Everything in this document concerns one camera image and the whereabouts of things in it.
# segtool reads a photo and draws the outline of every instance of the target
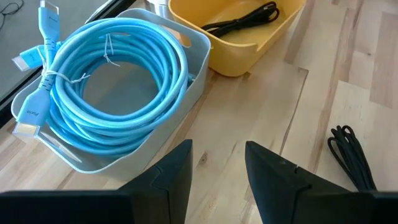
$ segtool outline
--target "white twist tie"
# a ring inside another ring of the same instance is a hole
[[[111,34],[106,34],[106,38],[105,38],[105,48],[104,48],[104,58],[106,59],[106,61],[107,61],[108,63],[111,63],[111,64],[113,64],[113,65],[115,65],[115,66],[117,66],[117,67],[120,67],[120,65],[118,65],[118,64],[116,64],[116,63],[114,63],[114,62],[112,62],[111,59],[109,59],[109,57],[108,57],[108,53],[106,53],[106,51],[107,51],[107,49],[108,49],[108,41],[109,41],[109,45],[110,45],[110,47],[111,47],[112,55],[114,55],[113,46],[112,46]]]
[[[59,73],[59,72],[55,72],[55,71],[51,71],[51,70],[47,70],[47,63],[45,62],[44,56],[42,55],[42,53],[39,50],[39,47],[36,47],[40,58],[43,61],[43,70],[42,70],[42,76],[46,77],[47,75],[58,75],[59,77],[63,78],[65,81],[67,81],[70,84],[74,84],[74,83],[78,83],[81,82],[82,80],[84,80],[85,78],[90,77],[90,75],[87,75],[86,73],[83,74],[83,76],[77,80],[70,80],[66,75]]]

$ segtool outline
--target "coiled blue cable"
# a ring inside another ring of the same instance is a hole
[[[69,80],[92,74],[107,62],[103,57],[107,34],[111,34],[113,50],[108,47],[106,53],[112,61],[133,63],[152,74],[159,92],[151,102],[131,114],[107,114],[84,101],[88,78],[71,84],[58,75],[44,76],[37,91],[50,93],[46,122],[60,139],[91,154],[120,156],[137,149],[152,130],[175,113],[187,90],[188,67],[182,46],[170,32],[139,19],[112,18],[76,30],[53,58],[48,58],[51,53],[46,55],[47,69]],[[34,103],[26,105],[22,110],[29,111]]]

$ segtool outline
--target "black cable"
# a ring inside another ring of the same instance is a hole
[[[337,129],[332,129],[331,132],[334,137],[328,139],[329,149],[355,187],[359,191],[377,190],[369,164],[353,129],[347,125],[337,126]],[[338,149],[333,148],[332,142],[336,143]]]
[[[202,29],[208,31],[216,37],[221,37],[232,30],[268,24],[275,21],[278,17],[279,9],[276,7],[276,3],[272,1],[260,6],[242,18],[208,24],[203,26]]]
[[[0,10],[0,15],[2,15],[2,21],[0,23],[0,30],[4,26],[4,23],[6,21],[6,16],[13,15],[13,14],[17,13],[24,6],[24,4],[25,4],[24,0],[21,0],[21,4],[18,4],[16,2],[11,2],[6,7],[4,7],[3,9]],[[16,8],[12,11],[6,12],[8,7],[11,7],[11,6],[15,6]]]

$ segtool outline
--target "dark surface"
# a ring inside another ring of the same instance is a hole
[[[397,223],[397,193],[349,192],[255,142],[246,169],[263,223]]]
[[[0,194],[0,223],[183,224],[192,181],[192,140],[118,190]]]
[[[95,16],[91,18],[91,21],[109,17],[116,17],[118,14],[126,10],[131,6],[136,0],[113,0],[106,7],[96,13]],[[11,102],[15,95],[23,89],[25,86],[34,81],[40,76],[41,68],[35,69],[28,74],[27,78],[13,90],[10,91],[7,96],[1,97],[0,101],[0,128],[3,127],[11,118]]]

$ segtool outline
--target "blue cable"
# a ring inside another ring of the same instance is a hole
[[[49,73],[22,105],[14,132],[35,136],[46,121],[60,139],[91,154],[120,156],[137,149],[152,130],[175,113],[183,100],[188,65],[182,46],[158,25],[140,19],[112,18],[82,26],[57,47],[59,31],[54,32],[54,21],[58,17],[54,17],[58,13],[48,10],[39,8],[39,15],[40,11],[45,12],[41,13],[45,16],[39,19],[39,27],[45,39],[48,70],[64,74],[69,80],[92,74],[107,62],[103,57],[104,37],[111,34],[113,51],[110,47],[106,51],[109,58],[146,68],[159,92],[150,103],[131,114],[112,115],[84,101],[88,78],[71,84]]]

